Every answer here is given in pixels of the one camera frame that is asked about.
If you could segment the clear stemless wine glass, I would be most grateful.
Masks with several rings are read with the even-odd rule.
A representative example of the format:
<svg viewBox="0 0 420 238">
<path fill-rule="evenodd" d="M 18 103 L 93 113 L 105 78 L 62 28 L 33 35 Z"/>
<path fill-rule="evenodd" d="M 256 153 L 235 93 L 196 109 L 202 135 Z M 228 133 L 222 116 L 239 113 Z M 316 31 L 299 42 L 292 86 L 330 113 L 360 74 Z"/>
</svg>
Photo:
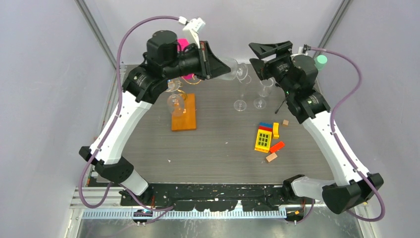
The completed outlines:
<svg viewBox="0 0 420 238">
<path fill-rule="evenodd" d="M 248 66 L 245 63 L 239 63 L 233 58 L 220 58 L 220 60 L 230 67 L 230 72 L 218 76 L 217 79 L 232 81 L 234 79 L 243 80 L 248 75 Z"/>
</svg>

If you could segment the clear tall wine glass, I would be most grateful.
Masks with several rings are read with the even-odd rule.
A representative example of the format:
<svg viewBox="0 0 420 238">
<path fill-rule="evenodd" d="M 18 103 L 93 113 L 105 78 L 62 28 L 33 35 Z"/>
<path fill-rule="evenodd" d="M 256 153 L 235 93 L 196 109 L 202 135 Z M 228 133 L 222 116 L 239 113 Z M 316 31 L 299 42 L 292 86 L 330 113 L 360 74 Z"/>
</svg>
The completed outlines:
<svg viewBox="0 0 420 238">
<path fill-rule="evenodd" d="M 247 75 L 242 80 L 239 80 L 239 97 L 233 104 L 233 107 L 236 111 L 242 112 L 247 108 L 247 103 L 244 101 L 244 97 L 251 81 L 252 79 L 249 75 Z"/>
</svg>

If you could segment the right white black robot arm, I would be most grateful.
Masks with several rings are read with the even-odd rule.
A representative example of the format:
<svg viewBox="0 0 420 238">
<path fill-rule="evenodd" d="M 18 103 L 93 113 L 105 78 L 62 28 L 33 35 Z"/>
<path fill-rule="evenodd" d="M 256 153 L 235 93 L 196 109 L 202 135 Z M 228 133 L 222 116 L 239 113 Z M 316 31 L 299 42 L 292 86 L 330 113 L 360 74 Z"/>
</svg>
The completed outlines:
<svg viewBox="0 0 420 238">
<path fill-rule="evenodd" d="M 347 143 L 335 121 L 338 107 L 330 107 L 315 90 L 320 65 L 307 54 L 312 48 L 304 45 L 295 54 L 292 46 L 290 41 L 249 43 L 255 54 L 250 63 L 260 80 L 273 79 L 284 91 L 288 110 L 315 140 L 333 179 L 288 178 L 283 182 L 283 198 L 292 204 L 302 197 L 315 199 L 335 214 L 349 212 L 378 196 L 384 180 L 379 173 L 371 173 Z"/>
</svg>

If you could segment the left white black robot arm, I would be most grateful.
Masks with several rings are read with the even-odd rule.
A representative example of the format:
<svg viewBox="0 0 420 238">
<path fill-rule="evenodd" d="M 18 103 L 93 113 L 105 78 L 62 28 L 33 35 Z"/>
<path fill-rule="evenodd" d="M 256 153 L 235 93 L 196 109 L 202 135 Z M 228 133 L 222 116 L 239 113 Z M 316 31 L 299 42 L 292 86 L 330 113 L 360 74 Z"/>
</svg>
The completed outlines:
<svg viewBox="0 0 420 238">
<path fill-rule="evenodd" d="M 94 165 L 100 176 L 124 186 L 138 204 L 147 205 L 152 198 L 149 184 L 122 156 L 134 128 L 168 89 L 170 79 L 193 74 L 206 80 L 231 69 L 213 54 L 207 41 L 192 43 L 180 51 L 177 35 L 169 30 L 157 31 L 148 39 L 143 57 L 144 61 L 129 72 L 122 84 L 122 105 L 115 109 L 97 140 L 81 147 L 79 154 Z"/>
</svg>

